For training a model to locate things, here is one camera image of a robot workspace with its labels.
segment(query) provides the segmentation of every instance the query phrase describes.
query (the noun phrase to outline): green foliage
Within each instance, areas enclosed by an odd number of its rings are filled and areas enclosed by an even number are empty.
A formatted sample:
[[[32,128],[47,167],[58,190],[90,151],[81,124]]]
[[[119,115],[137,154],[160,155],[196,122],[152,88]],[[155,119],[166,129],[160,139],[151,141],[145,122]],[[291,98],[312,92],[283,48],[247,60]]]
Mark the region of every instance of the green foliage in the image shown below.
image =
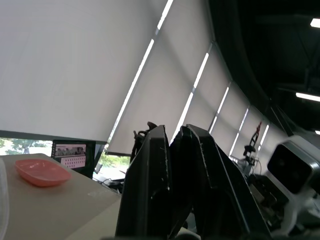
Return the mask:
[[[5,145],[5,139],[0,138],[0,148],[2,148]]]
[[[12,149],[5,151],[9,155],[18,155],[18,154],[29,154],[30,147],[45,147],[43,143],[39,143],[37,140],[26,140],[26,139],[10,139],[12,142]]]
[[[130,157],[128,156],[115,156],[106,155],[104,152],[100,157],[99,163],[104,167],[118,168],[123,166],[129,166]]]

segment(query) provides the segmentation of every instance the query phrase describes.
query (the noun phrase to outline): computer screen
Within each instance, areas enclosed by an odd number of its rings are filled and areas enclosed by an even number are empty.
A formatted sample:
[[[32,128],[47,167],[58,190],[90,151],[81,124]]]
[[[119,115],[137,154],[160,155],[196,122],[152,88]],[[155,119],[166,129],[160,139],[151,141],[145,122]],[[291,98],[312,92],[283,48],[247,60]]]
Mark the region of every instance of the computer screen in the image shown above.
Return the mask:
[[[51,157],[67,168],[92,178],[95,147],[95,141],[54,140]]]

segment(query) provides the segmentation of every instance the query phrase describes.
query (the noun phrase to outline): pink plastic tray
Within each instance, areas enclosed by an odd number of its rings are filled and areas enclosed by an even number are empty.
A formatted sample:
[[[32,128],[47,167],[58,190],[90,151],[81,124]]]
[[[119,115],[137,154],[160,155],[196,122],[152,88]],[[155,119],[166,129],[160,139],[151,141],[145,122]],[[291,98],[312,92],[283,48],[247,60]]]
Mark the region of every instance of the pink plastic tray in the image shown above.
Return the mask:
[[[38,187],[60,185],[71,178],[71,174],[63,167],[42,159],[17,160],[15,169],[22,178]]]

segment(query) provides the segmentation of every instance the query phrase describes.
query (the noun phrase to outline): white tabletop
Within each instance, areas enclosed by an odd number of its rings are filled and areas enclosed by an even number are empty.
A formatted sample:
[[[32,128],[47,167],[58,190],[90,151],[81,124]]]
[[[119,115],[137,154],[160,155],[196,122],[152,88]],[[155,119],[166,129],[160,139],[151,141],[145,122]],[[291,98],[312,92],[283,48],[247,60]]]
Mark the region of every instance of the white tabletop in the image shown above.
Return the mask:
[[[45,159],[44,154],[0,156],[7,174],[9,221],[5,240],[63,240],[72,239],[92,221],[104,216],[96,226],[97,239],[114,235],[121,196],[97,182],[66,168],[71,179],[55,187],[36,187],[23,180],[15,170],[15,161]]]

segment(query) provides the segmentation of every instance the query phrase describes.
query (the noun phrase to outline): black ceiling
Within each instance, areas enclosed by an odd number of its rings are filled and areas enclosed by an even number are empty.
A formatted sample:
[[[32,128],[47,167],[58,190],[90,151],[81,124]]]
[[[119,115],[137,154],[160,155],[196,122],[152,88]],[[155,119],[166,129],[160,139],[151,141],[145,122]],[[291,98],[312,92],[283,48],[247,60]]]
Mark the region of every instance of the black ceiling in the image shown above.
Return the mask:
[[[295,92],[320,96],[320,82],[306,85],[306,70],[320,63],[320,1],[208,0],[216,41],[249,101],[271,121],[278,105],[306,130],[320,130],[320,102]]]

